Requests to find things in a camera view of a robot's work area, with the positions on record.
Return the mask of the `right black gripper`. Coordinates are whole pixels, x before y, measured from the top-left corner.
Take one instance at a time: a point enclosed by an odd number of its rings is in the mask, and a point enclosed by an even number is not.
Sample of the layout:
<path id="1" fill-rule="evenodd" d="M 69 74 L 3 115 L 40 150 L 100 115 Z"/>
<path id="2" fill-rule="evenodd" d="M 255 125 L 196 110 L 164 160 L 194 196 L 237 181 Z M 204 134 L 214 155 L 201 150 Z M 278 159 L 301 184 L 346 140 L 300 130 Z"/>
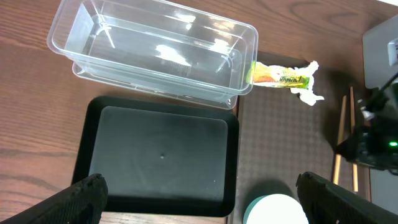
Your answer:
<path id="1" fill-rule="evenodd" d="M 354 96 L 353 133 L 334 152 L 348 162 L 397 174 L 397 75 L 364 99 Z"/>

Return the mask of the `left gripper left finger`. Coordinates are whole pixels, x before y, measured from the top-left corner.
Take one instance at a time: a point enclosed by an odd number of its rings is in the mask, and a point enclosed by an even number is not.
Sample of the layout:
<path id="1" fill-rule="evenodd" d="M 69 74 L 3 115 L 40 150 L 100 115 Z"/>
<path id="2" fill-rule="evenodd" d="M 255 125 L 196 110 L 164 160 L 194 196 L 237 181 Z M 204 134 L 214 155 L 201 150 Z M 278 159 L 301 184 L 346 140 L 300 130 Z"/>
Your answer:
<path id="1" fill-rule="evenodd" d="M 1 224 L 98 224 L 107 200 L 105 178 L 93 174 Z"/>

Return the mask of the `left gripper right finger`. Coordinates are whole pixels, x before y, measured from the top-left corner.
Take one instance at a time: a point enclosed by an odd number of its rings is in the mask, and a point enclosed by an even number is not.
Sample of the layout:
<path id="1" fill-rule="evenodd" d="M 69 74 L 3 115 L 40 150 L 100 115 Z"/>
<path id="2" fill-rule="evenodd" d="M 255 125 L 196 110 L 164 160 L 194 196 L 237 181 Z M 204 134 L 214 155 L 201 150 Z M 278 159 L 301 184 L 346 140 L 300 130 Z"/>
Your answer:
<path id="1" fill-rule="evenodd" d="M 314 174 L 296 181 L 299 202 L 309 223 L 397 224 L 397 215 Z"/>

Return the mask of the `wooden chopstick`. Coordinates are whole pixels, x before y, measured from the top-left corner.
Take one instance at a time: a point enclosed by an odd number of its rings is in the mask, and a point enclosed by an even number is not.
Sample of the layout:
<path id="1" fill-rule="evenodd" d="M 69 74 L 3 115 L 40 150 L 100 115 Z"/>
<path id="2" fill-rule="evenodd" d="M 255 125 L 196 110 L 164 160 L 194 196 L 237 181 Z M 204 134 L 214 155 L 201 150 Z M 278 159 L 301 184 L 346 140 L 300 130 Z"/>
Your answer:
<path id="1" fill-rule="evenodd" d="M 355 102 L 354 102 L 354 91 L 353 87 L 349 88 L 350 93 L 350 127 L 351 127 L 351 134 L 354 133 L 355 128 Z M 352 163 L 352 181 L 353 181 L 353 191 L 354 193 L 358 193 L 358 166 L 355 163 Z"/>
<path id="2" fill-rule="evenodd" d="M 341 104 L 337 146 L 339 146 L 343 142 L 343 135 L 345 130 L 346 99 L 347 97 L 344 96 Z M 341 155 L 336 152 L 334 166 L 333 166 L 333 183 L 336 185 L 338 185 L 340 179 L 340 167 L 341 167 Z"/>

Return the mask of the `light blue rice bowl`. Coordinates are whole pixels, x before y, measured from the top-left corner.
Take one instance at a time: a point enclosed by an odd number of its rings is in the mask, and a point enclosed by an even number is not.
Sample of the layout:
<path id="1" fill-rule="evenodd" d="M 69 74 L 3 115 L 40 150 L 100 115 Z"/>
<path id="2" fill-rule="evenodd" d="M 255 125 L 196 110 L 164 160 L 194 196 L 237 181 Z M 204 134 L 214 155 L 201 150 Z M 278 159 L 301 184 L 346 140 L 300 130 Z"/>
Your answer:
<path id="1" fill-rule="evenodd" d="M 254 199 L 245 210 L 243 224 L 309 224 L 301 204 L 284 194 Z"/>

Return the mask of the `yellow green snack wrapper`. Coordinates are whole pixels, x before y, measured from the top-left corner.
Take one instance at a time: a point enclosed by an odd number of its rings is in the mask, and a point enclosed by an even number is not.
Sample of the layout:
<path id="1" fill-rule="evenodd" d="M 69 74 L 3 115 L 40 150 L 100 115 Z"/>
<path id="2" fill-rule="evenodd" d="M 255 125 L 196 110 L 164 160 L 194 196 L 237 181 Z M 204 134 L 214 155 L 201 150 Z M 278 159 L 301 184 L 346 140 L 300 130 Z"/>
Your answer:
<path id="1" fill-rule="evenodd" d="M 308 89 L 313 74 L 306 68 L 288 68 L 253 62 L 246 80 L 255 86 Z"/>

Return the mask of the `white tissue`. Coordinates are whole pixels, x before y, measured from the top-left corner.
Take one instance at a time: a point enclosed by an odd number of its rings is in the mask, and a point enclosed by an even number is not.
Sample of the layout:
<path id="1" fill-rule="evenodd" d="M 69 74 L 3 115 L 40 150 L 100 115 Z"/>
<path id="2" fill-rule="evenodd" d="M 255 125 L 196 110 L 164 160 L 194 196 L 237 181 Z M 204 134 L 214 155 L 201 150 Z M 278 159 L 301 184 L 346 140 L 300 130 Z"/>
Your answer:
<path id="1" fill-rule="evenodd" d="M 310 106 L 313 106 L 317 101 L 324 100 L 323 96 L 318 96 L 313 92 L 313 86 L 315 83 L 315 79 L 313 75 L 318 70 L 319 64 L 317 61 L 312 61 L 306 67 L 302 68 L 294 68 L 294 71 L 297 75 L 300 75 L 304 78 L 309 78 L 308 85 L 305 88 L 291 88 L 290 92 L 298 95 L 300 100 Z"/>

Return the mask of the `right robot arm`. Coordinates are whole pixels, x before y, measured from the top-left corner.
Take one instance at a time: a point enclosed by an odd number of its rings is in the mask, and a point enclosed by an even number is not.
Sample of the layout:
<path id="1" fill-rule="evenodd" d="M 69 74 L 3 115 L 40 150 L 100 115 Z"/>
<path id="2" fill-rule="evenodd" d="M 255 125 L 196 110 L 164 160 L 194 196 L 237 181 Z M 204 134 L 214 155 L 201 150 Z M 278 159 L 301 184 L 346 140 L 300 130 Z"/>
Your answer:
<path id="1" fill-rule="evenodd" d="M 397 175 L 397 16 L 363 35 L 368 98 L 354 97 L 359 121 L 335 148 L 346 161 Z"/>

